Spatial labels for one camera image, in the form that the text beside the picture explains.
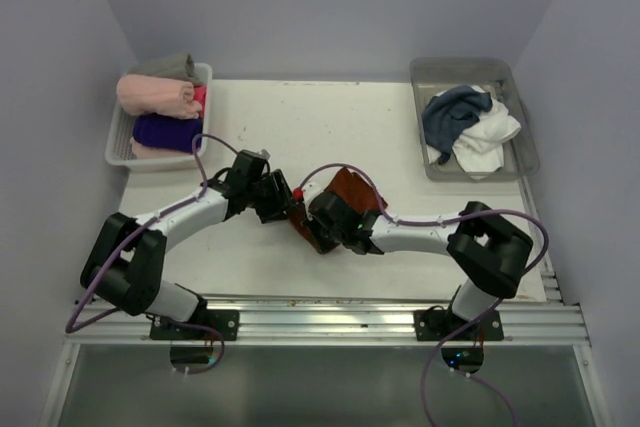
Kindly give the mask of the brown rust towel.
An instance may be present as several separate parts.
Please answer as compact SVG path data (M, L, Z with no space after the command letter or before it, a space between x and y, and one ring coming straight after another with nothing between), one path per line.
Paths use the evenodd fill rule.
M363 213L365 210L379 210L381 213L374 188L362 175L347 167L341 167L326 186L320 185L324 187L323 192L337 194L359 213ZM288 214L287 220L289 224L321 255L331 252L338 246L342 246L323 234L321 226L312 219L311 214L308 212L309 206L310 204L305 205L295 201Z

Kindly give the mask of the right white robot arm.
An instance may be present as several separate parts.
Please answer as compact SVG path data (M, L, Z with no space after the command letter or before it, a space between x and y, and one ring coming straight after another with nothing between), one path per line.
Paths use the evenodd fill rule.
M445 326L468 339L480 315L498 299L511 299L533 248L531 237L481 202L469 202L454 222L389 220L379 211L357 212L335 193L319 194L308 213L320 234L359 255L418 252L452 258L466 274L450 303Z

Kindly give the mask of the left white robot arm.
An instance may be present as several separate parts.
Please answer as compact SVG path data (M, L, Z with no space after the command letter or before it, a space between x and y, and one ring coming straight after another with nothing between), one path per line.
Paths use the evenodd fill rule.
M207 330L208 316L197 293L163 279L166 254L247 209L262 223L284 220L291 198L281 170L272 171L264 155L242 150L221 175L206 178L184 199L146 214L108 217L80 284L129 315L168 317L182 337L197 339Z

